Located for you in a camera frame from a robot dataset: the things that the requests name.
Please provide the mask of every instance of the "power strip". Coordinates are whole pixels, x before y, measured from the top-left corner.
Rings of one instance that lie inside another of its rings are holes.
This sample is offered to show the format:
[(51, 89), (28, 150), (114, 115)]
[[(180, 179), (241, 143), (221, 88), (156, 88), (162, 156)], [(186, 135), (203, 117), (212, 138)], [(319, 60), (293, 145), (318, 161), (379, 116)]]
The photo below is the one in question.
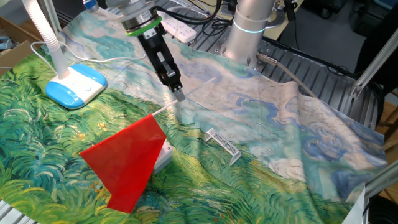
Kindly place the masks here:
[(164, 29), (177, 40), (181, 41), (181, 43), (187, 44), (196, 38), (197, 32), (184, 22), (178, 21), (164, 12), (157, 11), (157, 13), (162, 16)]

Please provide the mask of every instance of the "red plastic sheet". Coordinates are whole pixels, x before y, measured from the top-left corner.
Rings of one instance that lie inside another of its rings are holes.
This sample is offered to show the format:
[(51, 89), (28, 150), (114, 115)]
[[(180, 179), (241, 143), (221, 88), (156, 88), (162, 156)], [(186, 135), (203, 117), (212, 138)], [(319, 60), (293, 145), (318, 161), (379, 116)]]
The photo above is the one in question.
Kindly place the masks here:
[(108, 208), (132, 212), (165, 140), (150, 114), (80, 153), (111, 192)]

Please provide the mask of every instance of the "lamp base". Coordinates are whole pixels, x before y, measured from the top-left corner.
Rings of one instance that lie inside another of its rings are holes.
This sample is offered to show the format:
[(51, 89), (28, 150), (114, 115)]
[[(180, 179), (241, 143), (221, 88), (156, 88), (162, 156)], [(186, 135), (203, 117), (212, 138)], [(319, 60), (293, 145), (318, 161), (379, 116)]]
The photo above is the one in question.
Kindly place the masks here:
[(106, 87), (103, 74), (87, 65), (68, 67), (69, 74), (63, 79), (52, 78), (45, 87), (47, 96), (68, 109), (85, 106)]

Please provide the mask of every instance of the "slotted metal surface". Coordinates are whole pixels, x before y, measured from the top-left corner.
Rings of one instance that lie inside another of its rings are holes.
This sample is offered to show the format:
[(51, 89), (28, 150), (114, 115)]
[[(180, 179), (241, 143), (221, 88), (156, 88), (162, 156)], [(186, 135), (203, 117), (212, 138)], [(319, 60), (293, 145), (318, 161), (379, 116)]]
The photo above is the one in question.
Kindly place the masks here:
[[(180, 4), (186, 5), (179, 0), (155, 0), (155, 3), (165, 9), (180, 6)], [(118, 9), (113, 9), (111, 12), (121, 15)], [(180, 9), (176, 10), (176, 12), (194, 17), (202, 16), (188, 9)], [(228, 28), (218, 35), (207, 36), (202, 32), (202, 26), (191, 27), (197, 32), (197, 37), (192, 43), (187, 45), (194, 49), (211, 52), (217, 55), (220, 54), (221, 46), (227, 40), (231, 32), (231, 28)], [(214, 31), (208, 26), (206, 28), (206, 33), (212, 34)], [(354, 83), (352, 78), (335, 75), (330, 72), (324, 64), (314, 62), (313, 60), (275, 47), (263, 40), (261, 41), (259, 51), (277, 59), (280, 63), (285, 65), (297, 78), (309, 87), (319, 99), (328, 103), (338, 111), (344, 112), (349, 91)], [(266, 63), (259, 62), (254, 69), (276, 82), (285, 83), (292, 80), (282, 69)], [(307, 94), (302, 88), (300, 88), (300, 92), (304, 95)], [(371, 129), (376, 128), (378, 115), (377, 99), (369, 88), (363, 90), (347, 115), (366, 127)]]
[(5, 201), (0, 200), (0, 224), (37, 224)]

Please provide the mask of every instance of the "painted cloth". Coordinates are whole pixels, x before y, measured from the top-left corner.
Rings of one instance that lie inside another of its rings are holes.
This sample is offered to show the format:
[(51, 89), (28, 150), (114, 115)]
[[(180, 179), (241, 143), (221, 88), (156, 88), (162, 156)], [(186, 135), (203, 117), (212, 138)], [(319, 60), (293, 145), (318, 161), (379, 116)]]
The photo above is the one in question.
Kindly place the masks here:
[[(144, 54), (103, 10), (80, 14), (59, 40), (98, 60)], [(0, 79), (0, 198), (41, 224), (341, 223), (365, 181), (386, 165), (382, 135), (301, 95), (296, 83), (276, 83), (227, 58), (168, 45), (185, 93), (215, 80), (155, 117), (174, 154), (149, 179), (131, 214), (106, 208), (110, 193), (78, 153), (174, 100), (148, 59), (92, 63), (65, 51), (70, 65), (95, 68), (109, 84), (78, 110), (46, 97), (54, 74), (36, 55), (6, 73)], [(46, 47), (39, 50), (51, 60)], [(204, 143), (211, 128), (242, 152), (232, 166), (214, 140)]]

